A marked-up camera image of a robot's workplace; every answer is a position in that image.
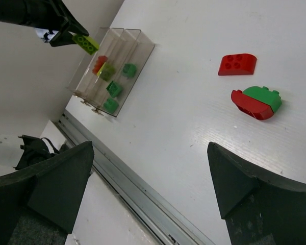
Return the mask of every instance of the green toy block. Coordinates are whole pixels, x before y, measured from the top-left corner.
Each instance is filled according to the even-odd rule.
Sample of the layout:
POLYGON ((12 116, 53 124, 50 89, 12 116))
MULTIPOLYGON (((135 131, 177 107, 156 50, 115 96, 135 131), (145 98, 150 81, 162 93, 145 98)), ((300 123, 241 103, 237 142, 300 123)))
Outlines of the green toy block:
POLYGON ((107 91, 109 92, 109 95, 111 95, 112 98, 116 98, 122 90, 122 87, 115 81, 112 81, 107 87, 107 91))
POLYGON ((116 73, 116 69, 112 65, 104 63, 104 65, 98 71, 97 75, 104 81, 108 82, 114 73, 116 73))
POLYGON ((108 98, 107 101, 103 104, 103 107, 107 110, 108 113, 113 114, 119 107, 119 104, 114 99, 108 98))
POLYGON ((274 113, 282 104, 279 92, 276 90, 270 91, 267 87, 249 87, 243 91, 243 94, 269 105, 274 113))
POLYGON ((133 78, 136 74, 137 67, 134 64, 125 64, 122 69, 122 75, 127 78, 133 78))
POLYGON ((99 44, 91 37, 82 36, 80 34, 75 34, 72 37, 73 41, 77 43, 83 50, 85 50, 90 55, 93 55, 99 49, 99 44))

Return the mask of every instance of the lego block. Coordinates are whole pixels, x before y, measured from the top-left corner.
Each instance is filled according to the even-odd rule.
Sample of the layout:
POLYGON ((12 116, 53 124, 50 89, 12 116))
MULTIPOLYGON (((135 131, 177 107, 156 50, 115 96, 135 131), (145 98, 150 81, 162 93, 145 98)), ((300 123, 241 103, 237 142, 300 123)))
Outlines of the lego block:
POLYGON ((91 37, 75 34, 72 39, 90 55, 93 55, 99 49, 99 44, 91 37))
POLYGON ((233 90, 231 100, 239 110, 258 120, 269 119, 274 115, 269 105, 243 94, 241 90, 233 90))
POLYGON ((243 94, 269 105, 274 113, 282 104, 279 92, 276 90, 270 91, 267 87, 249 87, 243 91, 243 94))
POLYGON ((257 58, 250 54, 227 55, 221 60, 219 76, 253 75, 257 58))
POLYGON ((136 74, 137 67, 134 64, 125 64, 122 69, 122 75, 127 78, 133 78, 136 74))
POLYGON ((114 73, 116 73, 116 69, 106 62, 103 64, 103 66, 96 75, 102 78, 104 81, 108 82, 112 78, 114 73))
POLYGON ((92 70, 92 73, 96 75, 98 71, 102 68, 104 63, 106 63, 107 60, 108 60, 107 56, 104 56, 104 55, 99 56, 95 63, 94 69, 92 70))
POLYGON ((122 90, 123 88, 115 81, 112 81, 107 87, 107 91, 112 98, 116 98, 122 90))
POLYGON ((108 113, 113 114, 119 107, 119 104, 114 99, 108 98, 107 101, 103 104, 103 107, 107 110, 108 113))

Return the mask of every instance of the transparent box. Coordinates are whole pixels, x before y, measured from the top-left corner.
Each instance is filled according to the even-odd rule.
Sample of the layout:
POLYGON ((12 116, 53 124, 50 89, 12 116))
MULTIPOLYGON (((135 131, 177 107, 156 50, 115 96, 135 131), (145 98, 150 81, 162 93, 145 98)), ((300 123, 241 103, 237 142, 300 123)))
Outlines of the transparent box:
POLYGON ((141 30, 112 28, 102 31, 106 35, 100 49, 74 95, 93 106, 96 112, 117 116, 155 44, 141 30))

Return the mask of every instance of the white table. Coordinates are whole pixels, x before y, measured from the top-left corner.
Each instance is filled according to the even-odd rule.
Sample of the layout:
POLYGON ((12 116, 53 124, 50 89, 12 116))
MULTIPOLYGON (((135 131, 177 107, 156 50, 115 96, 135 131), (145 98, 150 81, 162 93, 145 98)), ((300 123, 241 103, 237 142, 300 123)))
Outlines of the white table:
POLYGON ((306 0, 125 0, 112 27, 156 44, 119 116, 73 97, 81 123, 215 244, 230 244, 207 159, 210 141, 306 183, 306 0), (253 76, 219 77, 221 58, 251 53, 253 76), (233 89, 278 90, 267 121, 240 112, 233 89))

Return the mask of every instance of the red toy block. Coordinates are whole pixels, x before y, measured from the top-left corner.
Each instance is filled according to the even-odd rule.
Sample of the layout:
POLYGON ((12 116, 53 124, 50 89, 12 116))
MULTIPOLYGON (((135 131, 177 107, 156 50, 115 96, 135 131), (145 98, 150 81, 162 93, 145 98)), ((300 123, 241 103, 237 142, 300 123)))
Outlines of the red toy block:
POLYGON ((107 60, 108 60, 107 56, 104 55, 99 56, 94 66, 94 69, 92 70, 92 73, 96 75, 107 60))
POLYGON ((253 75, 257 58, 250 54, 226 55, 222 58, 219 76, 253 75))
POLYGON ((274 115, 269 105, 243 94, 241 90, 233 90, 231 93, 231 100, 239 110, 258 120, 269 119, 274 115))

